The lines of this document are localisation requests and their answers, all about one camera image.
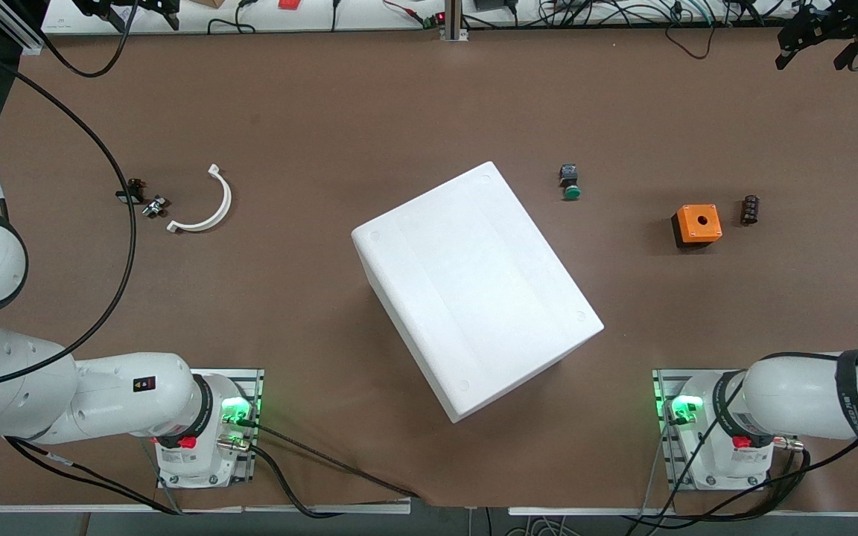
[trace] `white curved handle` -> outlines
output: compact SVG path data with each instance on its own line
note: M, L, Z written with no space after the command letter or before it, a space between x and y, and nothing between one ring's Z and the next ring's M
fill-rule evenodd
M176 221L171 220L171 223L168 224L168 231L171 231L171 233L176 232L178 229L181 231L190 231L191 233L208 230L220 223L220 221L227 216L227 211L231 210L231 187L229 187L227 181L224 180L224 177L220 176L220 167L218 167L217 164L211 164L207 173L210 173L214 179L219 180L221 185L224 186L224 201L221 201L220 208L218 208L214 213L214 216L201 221L201 223L188 225L187 223L177 223Z

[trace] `brown table surface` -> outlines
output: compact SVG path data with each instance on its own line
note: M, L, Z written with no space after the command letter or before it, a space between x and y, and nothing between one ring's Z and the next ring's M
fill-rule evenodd
M705 44L705 31L677 35ZM81 68L113 49L61 45ZM775 31L750 30L718 30L706 61L661 31L479 31L467 44L431 31L133 37L98 80L50 54L23 58L128 176L173 200L177 220L217 206L211 163L234 189L210 233L140 218L128 292L75 356L170 351L191 366L262 367L264 423L433 505L636 508L658 434L651 370L858 347L858 74L832 70L842 45L804 51L786 71L774 68ZM451 424L350 231L486 160L606 329ZM581 172L575 203L560 200L565 162ZM124 264L115 177L18 83L0 121L0 176L31 257L0 326L71 342ZM763 201L745 229L746 194ZM679 255L668 218L704 202L719 207L725 237ZM843 445L810 443L814 461ZM306 503L394 497L271 449ZM54 450L153 492L128 435ZM665 489L658 468L653 505ZM178 495L185 508L285 503L263 465L252 484ZM680 508L717 500L688 495ZM123 501L45 474L0 440L0 505ZM858 451L810 474L786 508L858 511Z

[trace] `orange and black device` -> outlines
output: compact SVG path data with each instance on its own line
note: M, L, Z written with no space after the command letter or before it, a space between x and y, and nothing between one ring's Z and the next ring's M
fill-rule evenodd
M670 218L681 249L702 248L724 235L716 205L684 205Z

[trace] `metal fitting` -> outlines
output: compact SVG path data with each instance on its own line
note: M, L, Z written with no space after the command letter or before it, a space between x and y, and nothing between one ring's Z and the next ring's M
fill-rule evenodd
M217 446L220 448L228 448L238 452L247 452L250 450L251 441L245 438L236 438L233 435L219 435L217 438Z
M146 217L155 217L155 216L165 216L167 211L164 210L164 207L167 207L171 204L171 201L165 200L164 197L154 196L153 200L144 207L144 210L141 211Z
M803 452L806 450L802 441L795 440L795 438L780 437L779 435L773 438L773 447L782 448L791 452Z

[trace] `red object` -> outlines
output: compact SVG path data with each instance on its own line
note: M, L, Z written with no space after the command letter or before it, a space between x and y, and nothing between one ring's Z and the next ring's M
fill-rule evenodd
M743 435L735 435L733 437L734 448L750 448L750 445L752 445L750 438L743 437Z

